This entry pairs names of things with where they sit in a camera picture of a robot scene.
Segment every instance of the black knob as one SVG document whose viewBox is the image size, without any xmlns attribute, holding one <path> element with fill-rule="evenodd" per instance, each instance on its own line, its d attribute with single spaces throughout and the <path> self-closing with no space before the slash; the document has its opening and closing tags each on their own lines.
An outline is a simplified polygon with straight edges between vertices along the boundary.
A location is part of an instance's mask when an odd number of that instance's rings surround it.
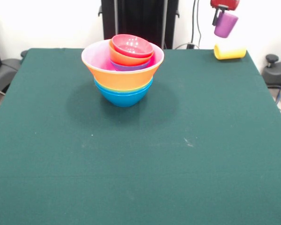
<svg viewBox="0 0 281 225">
<path fill-rule="evenodd" d="M 279 60 L 279 57 L 274 54 L 269 54 L 269 55 L 266 55 L 266 60 L 268 63 L 275 63 Z"/>
</svg>

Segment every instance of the pink bowl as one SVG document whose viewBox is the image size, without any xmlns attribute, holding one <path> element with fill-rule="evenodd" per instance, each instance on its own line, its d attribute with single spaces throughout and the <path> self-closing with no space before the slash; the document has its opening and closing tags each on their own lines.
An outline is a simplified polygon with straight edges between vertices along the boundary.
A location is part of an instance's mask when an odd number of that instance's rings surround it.
<svg viewBox="0 0 281 225">
<path fill-rule="evenodd" d="M 135 35 L 115 35 L 112 43 L 118 53 L 133 58 L 146 58 L 153 52 L 153 47 L 148 41 Z"/>
</svg>

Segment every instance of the yellow cup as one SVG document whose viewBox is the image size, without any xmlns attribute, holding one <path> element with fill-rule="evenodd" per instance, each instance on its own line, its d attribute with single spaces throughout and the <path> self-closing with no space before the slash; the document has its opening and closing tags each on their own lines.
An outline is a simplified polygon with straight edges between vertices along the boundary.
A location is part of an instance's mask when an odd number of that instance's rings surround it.
<svg viewBox="0 0 281 225">
<path fill-rule="evenodd" d="M 245 48 L 231 49 L 226 47 L 214 46 L 214 56 L 218 60 L 240 59 L 243 58 L 247 50 Z"/>
</svg>

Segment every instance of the green felt surface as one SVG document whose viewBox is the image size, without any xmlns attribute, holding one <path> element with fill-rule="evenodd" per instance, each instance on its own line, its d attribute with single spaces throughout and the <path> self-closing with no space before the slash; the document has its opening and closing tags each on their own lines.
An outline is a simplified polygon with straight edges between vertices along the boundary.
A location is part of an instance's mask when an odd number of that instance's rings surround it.
<svg viewBox="0 0 281 225">
<path fill-rule="evenodd" d="M 107 102 L 81 49 L 32 49 L 0 108 L 0 225 L 281 225 L 281 115 L 250 56 L 166 50 Z"/>
</svg>

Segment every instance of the stacked bowls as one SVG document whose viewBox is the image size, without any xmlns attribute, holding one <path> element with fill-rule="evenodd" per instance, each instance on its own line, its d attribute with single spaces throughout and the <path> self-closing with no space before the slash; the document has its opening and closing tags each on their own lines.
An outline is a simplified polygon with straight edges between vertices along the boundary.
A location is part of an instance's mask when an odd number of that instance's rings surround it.
<svg viewBox="0 0 281 225">
<path fill-rule="evenodd" d="M 161 48 L 133 35 L 116 35 L 96 42 L 81 54 L 101 94 L 114 105 L 139 102 L 164 59 Z"/>
</svg>

